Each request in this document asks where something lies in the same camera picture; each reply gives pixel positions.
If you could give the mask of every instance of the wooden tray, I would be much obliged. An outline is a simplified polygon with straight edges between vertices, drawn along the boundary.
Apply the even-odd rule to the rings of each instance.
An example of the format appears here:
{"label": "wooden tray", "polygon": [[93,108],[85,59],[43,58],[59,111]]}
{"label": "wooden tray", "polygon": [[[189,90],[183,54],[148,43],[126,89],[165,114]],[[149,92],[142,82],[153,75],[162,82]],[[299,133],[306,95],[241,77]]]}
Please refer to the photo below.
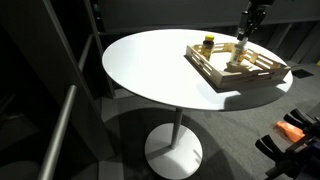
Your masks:
{"label": "wooden tray", "polygon": [[[281,82],[286,74],[290,71],[290,67],[276,62],[262,54],[254,52],[252,49],[247,50],[244,60],[240,66],[234,66],[227,63],[229,59],[216,59],[214,53],[226,53],[225,57],[230,57],[230,53],[235,43],[218,43],[214,46],[210,62],[205,59],[199,52],[200,45],[187,46],[186,55],[194,66],[203,72],[203,74],[217,88],[237,88],[254,83],[263,82]],[[222,62],[226,66],[225,69],[219,69],[212,62]]]}

